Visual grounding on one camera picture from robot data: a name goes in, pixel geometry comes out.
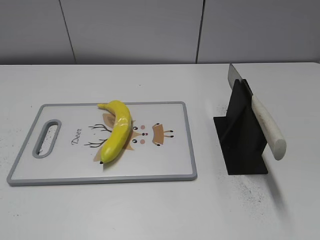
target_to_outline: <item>cutting board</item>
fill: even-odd
[[[111,113],[96,103],[43,105],[7,182],[36,186],[194,180],[197,170],[185,103],[126,105],[132,134],[119,157],[106,164],[100,164],[100,150],[112,134]],[[56,130],[50,135],[52,125]],[[46,142],[50,146],[40,154]]]

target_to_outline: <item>white table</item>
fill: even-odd
[[[227,64],[0,66],[0,233],[4,240],[320,238],[320,64],[235,64],[287,140],[268,175],[227,175],[214,116]],[[48,103],[184,101],[198,178],[10,187],[8,172]]]

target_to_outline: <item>black knife stand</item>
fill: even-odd
[[[267,140],[252,111],[252,95],[245,79],[235,80],[226,116],[213,118],[229,175],[268,173],[261,156]]]

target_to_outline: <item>white knife handle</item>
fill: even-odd
[[[262,132],[276,160],[281,160],[287,149],[287,143],[275,120],[256,96],[252,96],[251,107]]]

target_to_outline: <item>yellow banana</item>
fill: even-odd
[[[115,115],[111,136],[101,150],[100,164],[105,164],[114,160],[121,152],[132,130],[132,120],[129,109],[121,101],[114,100],[109,103],[99,103],[98,107]]]

